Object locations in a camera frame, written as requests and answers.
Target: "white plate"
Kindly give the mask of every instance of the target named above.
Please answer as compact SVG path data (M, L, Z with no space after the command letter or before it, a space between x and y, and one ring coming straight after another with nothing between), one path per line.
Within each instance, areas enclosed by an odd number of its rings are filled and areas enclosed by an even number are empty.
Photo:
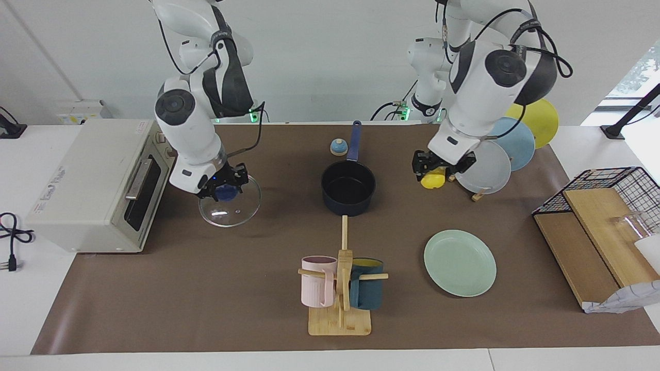
M456 180L470 192L490 195L509 182L511 160L497 143L483 141L475 148L477 162L464 173L456 173Z

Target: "yellow object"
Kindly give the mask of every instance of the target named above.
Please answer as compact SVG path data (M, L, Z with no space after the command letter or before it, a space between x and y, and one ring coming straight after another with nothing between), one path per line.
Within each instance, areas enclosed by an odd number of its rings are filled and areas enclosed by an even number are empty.
M445 169L438 168L431 170L422 178L420 182L426 189L440 188L445 185Z
M522 113L523 106L514 104L504 115L518 119ZM527 106L522 122L527 125L532 131L532 134L534 134L536 149L539 149L550 143L552 138L557 134L557 129L559 128L559 115L557 114L557 110L554 109L552 103L543 98Z

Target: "mug rack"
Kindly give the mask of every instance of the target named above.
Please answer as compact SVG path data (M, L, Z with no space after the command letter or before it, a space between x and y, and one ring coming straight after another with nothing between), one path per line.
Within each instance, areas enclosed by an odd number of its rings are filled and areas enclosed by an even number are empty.
M371 311L350 307L348 283L353 266L353 251L348 249L348 216L341 217L341 250L337 259L335 304L327 308L309 308L308 332L313 336L369 335ZM324 277L323 272L299 269L298 274ZM361 275L360 280L388 279L387 273Z

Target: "wooden base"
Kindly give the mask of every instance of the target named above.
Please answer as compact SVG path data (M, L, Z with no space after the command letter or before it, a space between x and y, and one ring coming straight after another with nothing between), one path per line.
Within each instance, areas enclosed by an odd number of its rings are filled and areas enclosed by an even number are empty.
M344 325L340 325L340 311ZM329 308L310 308L308 332L313 336L366 336L371 333L371 312L351 308L340 310L338 305Z
M479 193L475 193L474 195L472 195L472 201L474 201L474 202L479 201L481 199L481 197L484 197L484 192L485 191L486 191L485 189L482 189L482 190L479 191Z

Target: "pink mug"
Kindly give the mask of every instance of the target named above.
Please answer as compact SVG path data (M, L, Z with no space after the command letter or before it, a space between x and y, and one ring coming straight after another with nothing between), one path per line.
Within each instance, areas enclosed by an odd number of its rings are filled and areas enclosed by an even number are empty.
M331 256L306 256L302 269L325 273L325 278L302 275L300 301L311 308L326 308L335 303L335 273L337 258Z

